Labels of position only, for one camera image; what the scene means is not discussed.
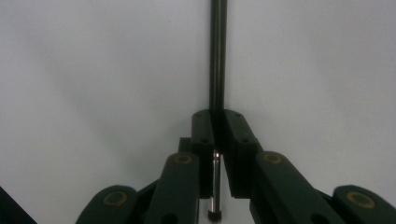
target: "white background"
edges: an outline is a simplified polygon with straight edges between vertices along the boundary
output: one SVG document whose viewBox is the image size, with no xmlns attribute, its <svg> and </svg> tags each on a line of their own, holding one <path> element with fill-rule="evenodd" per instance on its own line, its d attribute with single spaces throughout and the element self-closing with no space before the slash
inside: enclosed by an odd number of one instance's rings
<svg viewBox="0 0 396 224">
<path fill-rule="evenodd" d="M 209 11 L 0 2 L 0 185 L 34 220 L 74 223 L 101 189 L 160 176 L 208 108 Z M 230 1 L 228 18 L 226 107 L 315 188 L 396 205 L 396 2 Z M 253 223 L 223 201 L 223 223 Z"/>
</svg>

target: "metallic shaft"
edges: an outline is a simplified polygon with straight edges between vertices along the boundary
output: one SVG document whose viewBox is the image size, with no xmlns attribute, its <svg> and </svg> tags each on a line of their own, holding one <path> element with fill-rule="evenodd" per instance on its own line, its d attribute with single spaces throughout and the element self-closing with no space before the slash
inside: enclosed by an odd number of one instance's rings
<svg viewBox="0 0 396 224">
<path fill-rule="evenodd" d="M 212 0 L 211 10 L 209 109 L 217 117 L 224 109 L 227 0 Z"/>
<path fill-rule="evenodd" d="M 209 201 L 209 218 L 212 221 L 221 219 L 220 207 L 220 175 L 221 175 L 221 155 L 215 150 L 213 160 L 213 193 Z"/>
</svg>

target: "circular joint pin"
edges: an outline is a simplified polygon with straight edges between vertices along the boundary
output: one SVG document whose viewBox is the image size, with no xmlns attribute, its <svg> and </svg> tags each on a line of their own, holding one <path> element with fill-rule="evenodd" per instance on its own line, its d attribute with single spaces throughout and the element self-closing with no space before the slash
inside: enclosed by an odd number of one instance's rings
<svg viewBox="0 0 396 224">
<path fill-rule="evenodd" d="M 276 154 L 266 154 L 264 155 L 264 160 L 273 164 L 279 164 L 282 162 L 282 159 Z"/>
<path fill-rule="evenodd" d="M 192 158 L 187 155 L 179 155 L 175 157 L 175 163 L 188 164 L 192 162 Z"/>
<path fill-rule="evenodd" d="M 114 191 L 103 199 L 103 203 L 107 206 L 120 207 L 126 202 L 128 195 L 123 191 Z"/>
<path fill-rule="evenodd" d="M 372 198 L 369 196 L 362 194 L 357 191 L 350 191 L 346 194 L 347 199 L 358 205 L 359 207 L 363 208 L 374 208 L 375 207 L 375 202 Z"/>
</svg>

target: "black rod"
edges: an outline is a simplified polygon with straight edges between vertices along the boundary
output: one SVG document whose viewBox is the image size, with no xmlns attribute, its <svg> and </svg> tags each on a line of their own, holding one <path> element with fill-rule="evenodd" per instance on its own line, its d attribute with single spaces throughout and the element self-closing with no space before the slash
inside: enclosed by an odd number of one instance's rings
<svg viewBox="0 0 396 224">
<path fill-rule="evenodd" d="M 209 109 L 217 117 L 224 109 L 225 36 L 227 0 L 212 0 L 210 36 Z"/>
</svg>

